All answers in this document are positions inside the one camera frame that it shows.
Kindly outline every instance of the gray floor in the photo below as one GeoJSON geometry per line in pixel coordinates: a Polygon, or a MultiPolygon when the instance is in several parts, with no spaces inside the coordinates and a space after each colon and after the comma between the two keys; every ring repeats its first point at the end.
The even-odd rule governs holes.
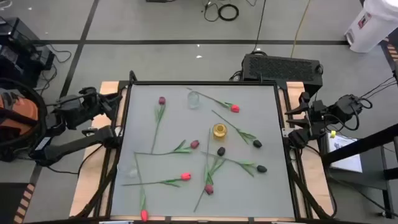
{"type": "MultiPolygon", "coordinates": [[[[80,40],[94,0],[14,0],[1,16],[20,17],[41,39],[80,40]]],[[[255,7],[246,1],[231,0],[239,7],[239,17],[233,22],[207,22],[203,18],[200,0],[178,0],[160,4],[145,0],[100,0],[88,40],[255,40],[262,0],[255,7]]],[[[267,0],[260,40],[293,40],[304,12],[306,0],[267,0]]],[[[359,0],[312,0],[298,34],[298,40],[343,40],[343,34],[361,10],[359,0]]],[[[209,10],[207,16],[215,15],[209,10]]],[[[54,45],[57,50],[77,50],[76,44],[54,45]]],[[[289,57],[291,45],[258,45],[269,55],[289,57]]],[[[240,69],[244,54],[253,45],[245,44],[159,44],[159,45],[84,45],[68,91],[76,94],[81,88],[99,88],[102,81],[127,80],[134,70],[139,80],[227,80],[240,69]]],[[[318,93],[326,105],[344,94],[361,95],[391,76],[391,69],[380,47],[368,54],[356,54],[345,45],[298,45],[294,57],[319,60],[324,68],[324,86],[318,93]]],[[[57,64],[58,75],[44,92],[46,102],[59,97],[70,69],[72,59],[57,64]]],[[[351,137],[368,134],[398,122],[398,89],[391,87],[371,98],[374,108],[360,114],[358,131],[344,131],[351,137]]],[[[60,144],[81,136],[78,131],[66,132],[55,139],[60,144]]],[[[82,152],[64,157],[54,168],[76,171],[82,152]]],[[[394,156],[387,156],[389,167],[398,166],[394,156]]],[[[7,174],[0,182],[28,182],[33,163],[15,161],[0,163],[7,174]]],[[[76,177],[55,174],[43,169],[27,222],[67,218],[76,186],[76,177]]],[[[391,223],[374,217],[380,212],[360,195],[332,184],[338,202],[337,217],[342,220],[391,223]]],[[[398,189],[397,182],[391,182],[398,189]]],[[[363,189],[380,201],[378,190],[363,189]]],[[[398,208],[398,192],[393,191],[394,205],[398,208]]]]}

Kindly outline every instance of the pink tulip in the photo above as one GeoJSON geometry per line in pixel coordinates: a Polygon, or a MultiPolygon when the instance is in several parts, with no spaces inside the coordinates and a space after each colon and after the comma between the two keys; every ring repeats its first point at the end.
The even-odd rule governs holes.
{"type": "Polygon", "coordinates": [[[185,180],[185,181],[190,180],[191,179],[191,174],[190,173],[183,173],[183,174],[181,174],[181,179],[185,180]]]}
{"type": "Polygon", "coordinates": [[[191,148],[192,149],[196,149],[199,146],[199,141],[198,140],[194,140],[193,142],[191,142],[191,148]]]}
{"type": "Polygon", "coordinates": [[[141,220],[144,222],[148,221],[148,212],[145,209],[141,210],[141,220]]]}
{"type": "Polygon", "coordinates": [[[166,104],[166,98],[164,98],[163,96],[159,97],[159,104],[160,105],[166,104]]]}
{"type": "Polygon", "coordinates": [[[238,106],[238,105],[232,105],[232,106],[231,106],[231,111],[232,111],[232,112],[234,112],[234,113],[238,113],[238,112],[239,112],[239,110],[240,110],[240,108],[239,108],[239,106],[238,106]]]}
{"type": "Polygon", "coordinates": [[[211,184],[206,184],[206,186],[205,186],[205,192],[206,192],[208,195],[213,194],[213,192],[214,192],[213,186],[212,186],[211,184]]]}

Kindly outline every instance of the table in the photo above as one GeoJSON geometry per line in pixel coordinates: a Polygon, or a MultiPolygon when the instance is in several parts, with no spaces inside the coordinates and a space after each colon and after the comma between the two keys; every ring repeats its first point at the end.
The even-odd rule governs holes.
{"type": "MultiPolygon", "coordinates": [[[[101,84],[100,93],[108,94],[108,93],[116,93],[118,91],[119,82],[103,82],[101,84]]],[[[303,83],[301,82],[288,82],[287,83],[287,93],[289,94],[290,106],[291,108],[295,108],[299,105],[299,96],[301,92],[304,91],[303,83]]],[[[285,101],[284,101],[284,93],[283,91],[279,91],[280,104],[282,107],[282,112],[286,111],[285,101]]],[[[122,99],[119,105],[118,117],[116,121],[116,125],[120,125],[123,116],[123,108],[125,103],[125,98],[122,99]]],[[[295,115],[294,118],[302,118],[303,114],[295,115]]],[[[111,121],[105,115],[98,115],[92,123],[92,127],[101,128],[106,125],[110,125],[111,121]]],[[[318,149],[316,141],[312,141],[309,145],[318,149]]],[[[85,150],[84,157],[88,156],[92,151],[94,151],[98,145],[94,145],[88,147],[85,150]]],[[[81,169],[81,173],[76,185],[75,196],[73,198],[72,207],[70,210],[70,216],[76,215],[80,212],[83,207],[87,204],[87,202],[92,198],[93,194],[96,192],[101,176],[101,170],[103,168],[104,157],[105,157],[105,148],[101,148],[97,153],[93,154],[86,162],[85,165],[81,169]]],[[[113,164],[115,151],[111,152],[110,161],[108,165],[108,170],[113,164]]],[[[305,174],[305,180],[307,183],[308,190],[317,200],[320,206],[327,212],[327,214],[331,215],[333,213],[333,207],[331,204],[330,194],[328,191],[328,186],[325,178],[325,173],[323,171],[322,161],[319,156],[308,149],[303,150],[302,154],[302,164],[303,170],[305,174]]],[[[305,218],[307,217],[305,214],[305,205],[302,194],[298,187],[296,186],[297,198],[298,198],[298,207],[300,210],[300,216],[305,218]]],[[[102,205],[99,211],[99,215],[105,215],[106,204],[109,197],[109,186],[105,190],[102,198],[102,205]]],[[[129,216],[129,217],[111,217],[113,220],[139,220],[141,219],[139,216],[129,216]]],[[[150,217],[150,220],[165,220],[165,217],[150,217]]],[[[172,217],[173,221],[197,221],[197,220],[208,220],[208,221],[242,221],[247,222],[248,218],[244,217],[172,217]]],[[[270,222],[270,221],[293,221],[288,218],[255,218],[254,221],[257,222],[270,222]]]]}

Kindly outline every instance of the metal stand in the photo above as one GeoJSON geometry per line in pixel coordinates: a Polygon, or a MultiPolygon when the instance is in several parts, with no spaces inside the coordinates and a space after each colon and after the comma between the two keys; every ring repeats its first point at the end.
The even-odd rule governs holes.
{"type": "MultiPolygon", "coordinates": [[[[366,138],[357,140],[347,146],[323,155],[323,166],[329,167],[332,162],[340,161],[370,149],[380,149],[381,153],[378,153],[376,150],[372,151],[372,156],[368,161],[382,161],[382,164],[379,163],[375,165],[375,167],[363,167],[364,173],[362,174],[339,169],[330,169],[330,172],[336,179],[382,190],[384,207],[394,212],[388,180],[398,179],[398,167],[393,169],[387,169],[386,167],[383,145],[389,142],[394,142],[398,160],[398,124],[395,124],[378,133],[374,133],[366,138]]],[[[394,218],[388,212],[386,212],[386,217],[394,218]]]]}

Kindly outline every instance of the black device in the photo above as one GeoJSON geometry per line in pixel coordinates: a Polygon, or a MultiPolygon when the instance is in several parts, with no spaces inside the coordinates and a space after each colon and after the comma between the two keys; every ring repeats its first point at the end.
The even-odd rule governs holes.
{"type": "Polygon", "coordinates": [[[29,156],[42,166],[49,166],[59,161],[64,155],[84,149],[96,143],[105,146],[117,144],[117,136],[110,126],[99,130],[84,130],[83,134],[93,133],[76,141],[62,146],[49,146],[54,136],[61,135],[66,128],[76,129],[85,121],[93,119],[99,114],[106,114],[109,119],[114,119],[116,108],[122,98],[117,93],[102,95],[96,92],[94,87],[84,88],[79,91],[80,96],[70,95],[60,98],[52,104],[54,109],[47,112],[47,106],[32,88],[17,81],[0,78],[0,87],[5,90],[19,90],[22,96],[16,97],[15,101],[26,101],[25,108],[20,104],[18,107],[10,107],[5,98],[1,98],[0,106],[0,136],[7,135],[5,141],[0,142],[0,161],[12,161],[18,152],[30,149],[29,156]],[[32,111],[28,114],[37,114],[27,117],[23,111],[32,111]],[[9,136],[10,129],[21,129],[24,124],[29,129],[17,135],[9,136]]]}
{"type": "Polygon", "coordinates": [[[106,147],[117,146],[117,136],[111,126],[83,130],[85,138],[61,146],[50,145],[52,137],[62,134],[65,128],[75,130],[78,125],[94,119],[99,114],[105,114],[109,119],[114,119],[116,108],[122,98],[117,93],[99,94],[94,87],[84,88],[79,91],[79,94],[81,96],[70,95],[60,98],[54,104],[54,110],[47,115],[46,134],[29,153],[29,156],[38,164],[52,165],[67,154],[98,143],[103,143],[106,147]]]}
{"type": "Polygon", "coordinates": [[[42,70],[50,70],[54,54],[45,45],[33,45],[39,38],[19,19],[0,19],[0,77],[36,87],[42,70]]]}
{"type": "Polygon", "coordinates": [[[358,129],[358,115],[363,108],[370,109],[372,104],[369,100],[359,98],[354,95],[344,95],[330,106],[325,106],[322,100],[317,100],[309,106],[310,95],[307,92],[301,93],[299,97],[300,106],[290,111],[286,115],[300,114],[305,112],[304,119],[288,119],[287,122],[302,127],[289,133],[289,140],[292,146],[298,149],[304,148],[309,141],[320,139],[326,134],[325,128],[330,124],[345,124],[353,116],[357,119],[357,125],[353,129],[358,129]],[[367,101],[369,106],[364,106],[363,101],[367,101]]]}
{"type": "Polygon", "coordinates": [[[242,61],[243,81],[273,80],[286,90],[286,82],[303,82],[314,95],[322,87],[323,67],[318,60],[273,57],[263,52],[246,54],[242,61]]]}

